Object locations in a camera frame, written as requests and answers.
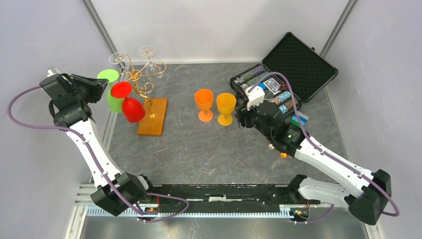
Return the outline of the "yellow plastic wine glass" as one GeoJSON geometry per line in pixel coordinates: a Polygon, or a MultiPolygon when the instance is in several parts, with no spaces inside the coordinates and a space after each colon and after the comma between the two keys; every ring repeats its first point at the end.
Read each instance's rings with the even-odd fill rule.
{"type": "Polygon", "coordinates": [[[236,105],[236,97],[231,93],[221,93],[216,99],[217,109],[220,113],[217,120],[222,126],[229,126],[233,122],[232,112],[236,105]]]}

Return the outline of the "red plastic wine glass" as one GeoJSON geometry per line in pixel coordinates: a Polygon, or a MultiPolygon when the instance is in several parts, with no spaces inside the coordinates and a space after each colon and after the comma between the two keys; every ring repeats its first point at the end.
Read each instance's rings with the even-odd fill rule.
{"type": "Polygon", "coordinates": [[[117,99],[123,99],[121,109],[126,120],[130,123],[140,122],[146,115],[142,103],[129,95],[132,92],[132,85],[129,82],[116,83],[111,88],[111,96],[117,99]]]}

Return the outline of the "orange plastic wine glass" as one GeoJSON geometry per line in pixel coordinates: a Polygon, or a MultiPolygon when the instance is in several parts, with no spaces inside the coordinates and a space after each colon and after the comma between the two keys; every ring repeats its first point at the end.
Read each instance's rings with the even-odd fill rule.
{"type": "Polygon", "coordinates": [[[209,89],[200,89],[195,95],[195,103],[200,110],[198,118],[202,122],[209,122],[213,118],[211,108],[213,106],[213,92],[209,89]]]}

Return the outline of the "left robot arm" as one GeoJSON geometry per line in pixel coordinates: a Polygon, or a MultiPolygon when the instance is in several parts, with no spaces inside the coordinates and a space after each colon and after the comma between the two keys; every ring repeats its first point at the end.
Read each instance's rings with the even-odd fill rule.
{"type": "Polygon", "coordinates": [[[108,79],[56,73],[39,86],[51,99],[49,112],[54,126],[74,142],[89,167],[97,189],[91,194],[94,204],[114,216],[128,208],[144,215],[138,202],[152,202],[156,189],[145,179],[123,172],[112,160],[89,107],[102,98],[108,83],[108,79]]]}

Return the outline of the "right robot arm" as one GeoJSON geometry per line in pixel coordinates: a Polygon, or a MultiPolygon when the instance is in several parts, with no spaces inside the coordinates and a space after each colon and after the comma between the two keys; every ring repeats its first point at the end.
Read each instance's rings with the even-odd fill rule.
{"type": "Polygon", "coordinates": [[[286,122],[273,103],[263,102],[249,108],[245,95],[237,93],[235,97],[235,116],[241,127],[257,129],[269,140],[271,149],[306,162],[335,181],[320,182],[297,175],[288,185],[291,202],[300,203],[304,199],[327,202],[347,209],[368,225],[375,225],[385,214],[388,197],[392,195],[389,173],[360,167],[327,149],[299,126],[286,122]]]}

